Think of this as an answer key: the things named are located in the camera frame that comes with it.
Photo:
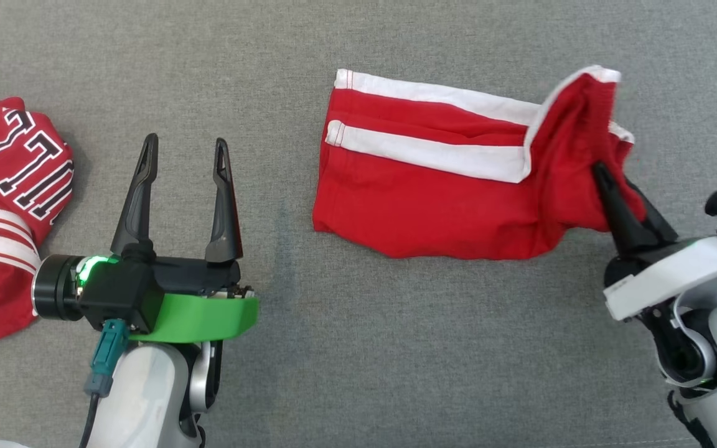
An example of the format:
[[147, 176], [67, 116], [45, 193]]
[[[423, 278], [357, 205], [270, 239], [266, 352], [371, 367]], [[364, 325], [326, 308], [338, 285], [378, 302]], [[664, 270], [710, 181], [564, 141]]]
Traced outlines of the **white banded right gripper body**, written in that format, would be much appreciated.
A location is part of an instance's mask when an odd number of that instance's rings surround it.
[[618, 321], [717, 278], [717, 237], [692, 242], [647, 269], [604, 289], [607, 309]]

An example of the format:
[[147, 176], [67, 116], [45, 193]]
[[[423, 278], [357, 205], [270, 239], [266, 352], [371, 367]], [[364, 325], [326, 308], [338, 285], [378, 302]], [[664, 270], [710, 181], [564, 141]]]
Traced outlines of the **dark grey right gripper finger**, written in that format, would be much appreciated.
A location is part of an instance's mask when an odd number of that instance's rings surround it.
[[658, 212], [654, 204], [650, 202], [639, 187], [626, 178], [626, 184], [640, 198], [641, 205], [645, 210], [643, 219], [637, 218], [634, 208], [627, 206], [629, 217], [626, 224], [627, 243], [675, 243], [679, 235], [675, 232], [668, 221]]
[[630, 256], [656, 246], [657, 237], [634, 215], [625, 200], [623, 190], [607, 165], [597, 162], [592, 167], [592, 173], [601, 206], [619, 255]]

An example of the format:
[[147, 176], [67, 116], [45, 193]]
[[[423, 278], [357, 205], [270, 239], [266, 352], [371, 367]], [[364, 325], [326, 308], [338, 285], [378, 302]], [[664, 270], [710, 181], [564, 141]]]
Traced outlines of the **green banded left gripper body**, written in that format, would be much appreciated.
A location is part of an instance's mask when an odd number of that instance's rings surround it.
[[153, 332], [132, 332], [131, 340], [176, 344], [228, 340], [256, 323], [259, 301], [250, 287], [239, 286], [237, 261], [159, 258], [153, 270], [166, 295]]

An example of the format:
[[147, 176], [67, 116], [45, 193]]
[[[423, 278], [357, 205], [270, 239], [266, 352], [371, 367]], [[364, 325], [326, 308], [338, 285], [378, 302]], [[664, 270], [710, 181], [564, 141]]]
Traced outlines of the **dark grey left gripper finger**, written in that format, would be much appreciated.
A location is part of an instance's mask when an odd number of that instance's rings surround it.
[[205, 260], [210, 263], [235, 261], [243, 256], [241, 227], [234, 189], [230, 151], [227, 142], [215, 142], [213, 181], [216, 186], [215, 210], [210, 242], [205, 248]]
[[150, 239], [151, 187], [157, 177], [159, 137], [150, 133], [143, 145], [132, 175], [110, 250], [120, 255], [130, 244]]

